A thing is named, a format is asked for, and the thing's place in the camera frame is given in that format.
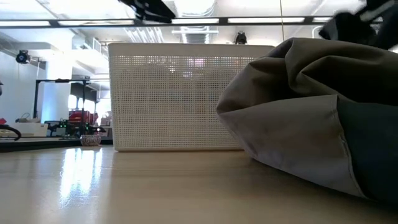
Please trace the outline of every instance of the white pillar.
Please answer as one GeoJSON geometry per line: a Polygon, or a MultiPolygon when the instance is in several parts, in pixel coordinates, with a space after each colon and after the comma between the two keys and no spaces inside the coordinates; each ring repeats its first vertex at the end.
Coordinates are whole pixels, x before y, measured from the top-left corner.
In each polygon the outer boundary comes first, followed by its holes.
{"type": "MultiPolygon", "coordinates": [[[[45,78],[48,80],[71,79],[72,61],[64,56],[46,62],[45,78]]],[[[69,118],[68,99],[70,83],[44,83],[41,122],[59,121],[69,118]]]]}

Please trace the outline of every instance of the white perforated box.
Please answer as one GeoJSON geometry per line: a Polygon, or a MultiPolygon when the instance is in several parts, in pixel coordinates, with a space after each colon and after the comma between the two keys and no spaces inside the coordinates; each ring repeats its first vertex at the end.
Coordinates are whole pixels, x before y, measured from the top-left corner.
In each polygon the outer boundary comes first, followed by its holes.
{"type": "Polygon", "coordinates": [[[239,149],[216,104],[233,77],[272,48],[109,45],[115,150],[239,149]]]}

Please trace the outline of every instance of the small bowl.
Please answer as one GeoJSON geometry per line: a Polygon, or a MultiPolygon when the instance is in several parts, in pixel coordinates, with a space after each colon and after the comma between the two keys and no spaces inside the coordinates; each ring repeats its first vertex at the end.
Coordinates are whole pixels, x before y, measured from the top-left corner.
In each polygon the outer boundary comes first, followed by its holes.
{"type": "Polygon", "coordinates": [[[99,135],[82,135],[80,137],[82,146],[99,146],[101,143],[101,136],[99,135]]]}

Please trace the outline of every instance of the table surface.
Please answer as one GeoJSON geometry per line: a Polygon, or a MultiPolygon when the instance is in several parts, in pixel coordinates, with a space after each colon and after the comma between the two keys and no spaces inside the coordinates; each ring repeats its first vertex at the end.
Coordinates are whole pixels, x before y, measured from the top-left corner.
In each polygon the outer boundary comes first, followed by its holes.
{"type": "Polygon", "coordinates": [[[398,211],[242,152],[112,147],[0,157],[0,223],[398,223],[398,211]]]}

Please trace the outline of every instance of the dark green fabric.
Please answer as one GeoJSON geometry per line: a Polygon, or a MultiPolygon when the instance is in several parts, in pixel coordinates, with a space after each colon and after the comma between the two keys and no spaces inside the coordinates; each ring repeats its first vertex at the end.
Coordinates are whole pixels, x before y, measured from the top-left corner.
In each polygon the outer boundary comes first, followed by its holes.
{"type": "Polygon", "coordinates": [[[363,192],[398,205],[398,107],[340,100],[338,114],[363,192]]]}

